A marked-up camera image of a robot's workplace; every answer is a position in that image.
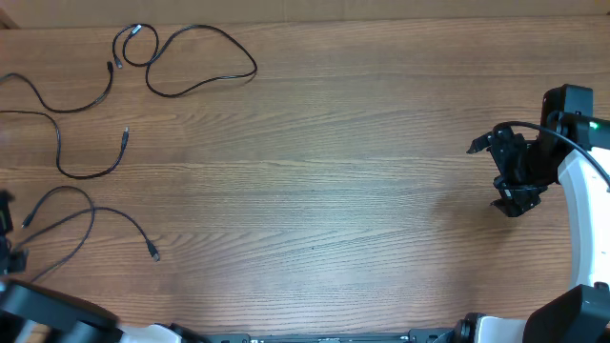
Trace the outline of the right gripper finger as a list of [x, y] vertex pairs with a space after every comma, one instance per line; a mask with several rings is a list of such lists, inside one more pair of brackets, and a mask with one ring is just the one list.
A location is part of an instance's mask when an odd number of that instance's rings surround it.
[[474, 139], [471, 142], [470, 148], [466, 151], [468, 154], [475, 154], [484, 150], [487, 150], [492, 146], [493, 133], [491, 131], [483, 134], [482, 136]]
[[491, 205], [507, 217], [518, 217], [540, 203], [543, 188], [501, 189], [498, 192], [500, 199], [494, 200]]

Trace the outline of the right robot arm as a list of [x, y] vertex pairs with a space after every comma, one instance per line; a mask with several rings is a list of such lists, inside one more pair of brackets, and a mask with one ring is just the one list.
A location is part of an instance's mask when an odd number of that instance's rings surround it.
[[566, 199], [571, 277], [566, 293], [525, 320], [469, 313], [446, 342], [606, 342], [609, 339], [609, 123], [594, 115], [594, 92], [564, 84], [542, 98], [537, 124], [507, 121], [474, 139], [499, 171], [494, 207], [532, 210], [552, 184]]

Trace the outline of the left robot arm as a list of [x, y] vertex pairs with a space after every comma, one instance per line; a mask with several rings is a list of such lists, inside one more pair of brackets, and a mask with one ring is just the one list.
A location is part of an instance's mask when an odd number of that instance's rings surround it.
[[[80, 189], [90, 204], [88, 209], [74, 213], [91, 213], [90, 225], [76, 249], [58, 261], [62, 265], [69, 260], [89, 237], [96, 210], [89, 196]], [[1, 191], [1, 275], [21, 272], [26, 267], [28, 254], [11, 250], [7, 234], [13, 230], [9, 203], [14, 197]], [[147, 327], [121, 327], [118, 317], [91, 302], [48, 290], [31, 282], [8, 280], [1, 283], [1, 342], [28, 341], [32, 327], [49, 328], [43, 342], [211, 342], [209, 338], [192, 333], [174, 324], [153, 324]]]

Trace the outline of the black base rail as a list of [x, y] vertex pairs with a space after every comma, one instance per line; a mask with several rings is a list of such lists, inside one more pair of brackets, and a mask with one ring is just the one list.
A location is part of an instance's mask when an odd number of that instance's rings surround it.
[[459, 321], [454, 328], [411, 329], [407, 333], [327, 333], [250, 336], [203, 334], [205, 343], [473, 343], [475, 330]]

